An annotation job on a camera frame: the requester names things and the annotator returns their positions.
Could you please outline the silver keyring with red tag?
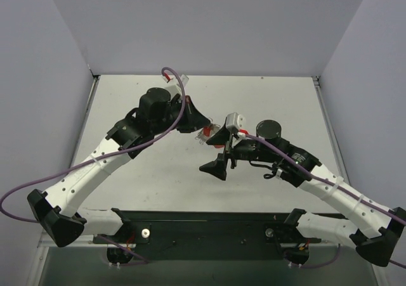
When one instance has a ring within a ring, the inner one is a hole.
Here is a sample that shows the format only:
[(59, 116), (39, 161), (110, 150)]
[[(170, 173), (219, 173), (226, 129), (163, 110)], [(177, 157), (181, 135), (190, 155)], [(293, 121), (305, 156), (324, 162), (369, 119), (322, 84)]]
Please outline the silver keyring with red tag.
[(203, 145), (209, 138), (214, 136), (220, 130), (220, 128), (221, 127), (218, 124), (210, 124), (203, 127), (196, 135), (195, 139), (198, 140), (201, 145)]

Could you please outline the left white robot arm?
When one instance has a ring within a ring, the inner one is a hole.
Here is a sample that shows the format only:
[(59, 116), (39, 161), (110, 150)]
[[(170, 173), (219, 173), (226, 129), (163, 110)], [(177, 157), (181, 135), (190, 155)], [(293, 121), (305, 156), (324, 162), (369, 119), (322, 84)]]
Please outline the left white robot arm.
[(189, 96), (182, 98), (179, 91), (150, 88), (78, 169), (43, 192), (29, 193), (27, 200), (36, 220), (58, 247), (70, 245), (81, 235), (108, 235), (115, 242), (124, 242), (130, 227), (119, 210), (91, 210), (82, 203), (114, 171), (154, 143), (158, 135), (172, 129), (192, 133), (210, 123)]

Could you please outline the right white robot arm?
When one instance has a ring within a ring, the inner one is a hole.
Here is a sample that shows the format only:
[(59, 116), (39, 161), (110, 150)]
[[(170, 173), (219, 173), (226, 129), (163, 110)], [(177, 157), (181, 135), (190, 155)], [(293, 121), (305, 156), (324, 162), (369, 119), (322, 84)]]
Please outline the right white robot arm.
[(250, 135), (242, 127), (239, 114), (227, 116), (217, 131), (206, 126), (200, 140), (222, 147), (217, 158), (200, 166), (200, 171), (225, 180), (227, 169), (240, 160), (253, 167), (268, 169), (266, 179), (277, 178), (308, 192), (343, 215), (330, 218), (303, 209), (294, 209), (284, 229), (307, 240), (320, 239), (355, 249), (373, 265), (386, 267), (405, 227), (405, 210), (390, 209), (373, 202), (331, 172), (310, 152), (282, 138), (282, 127), (275, 120), (263, 120)]

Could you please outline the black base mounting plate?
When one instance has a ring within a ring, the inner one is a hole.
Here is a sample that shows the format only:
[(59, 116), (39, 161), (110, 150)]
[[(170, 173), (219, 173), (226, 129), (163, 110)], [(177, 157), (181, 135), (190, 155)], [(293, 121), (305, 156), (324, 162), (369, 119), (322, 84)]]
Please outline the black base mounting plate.
[(286, 213), (118, 211), (123, 226), (109, 237), (135, 244), (149, 261), (281, 259), (282, 249), (308, 239), (286, 226)]

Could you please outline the aluminium frame rail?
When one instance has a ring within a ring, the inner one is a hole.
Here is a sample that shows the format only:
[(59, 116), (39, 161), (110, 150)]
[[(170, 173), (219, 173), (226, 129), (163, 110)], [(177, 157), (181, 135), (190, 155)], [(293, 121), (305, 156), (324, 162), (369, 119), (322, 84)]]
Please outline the aluminium frame rail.
[(325, 121), (325, 124), (326, 124), (326, 127), (327, 127), (327, 132), (328, 132), (331, 144), (332, 144), (332, 149), (333, 149), (333, 153), (334, 153), (334, 157), (335, 157), (337, 166), (338, 166), (338, 168), (340, 168), (340, 170), (342, 170), (342, 169), (344, 169), (344, 162), (343, 162), (343, 158), (341, 156), (341, 151), (339, 149), (339, 144), (337, 142), (336, 135), (335, 135), (331, 120), (329, 118), (329, 114), (327, 112), (327, 107), (325, 106), (325, 101), (324, 101), (323, 96), (322, 96), (321, 85), (320, 85), (320, 82), (319, 82), (320, 77), (319, 76), (312, 76), (311, 78), (312, 78), (312, 81), (313, 81), (313, 85), (315, 87), (315, 91), (316, 91), (317, 98), (318, 98), (318, 101), (319, 101), (319, 104), (320, 104), (322, 115), (323, 115), (323, 118), (324, 118), (324, 121)]

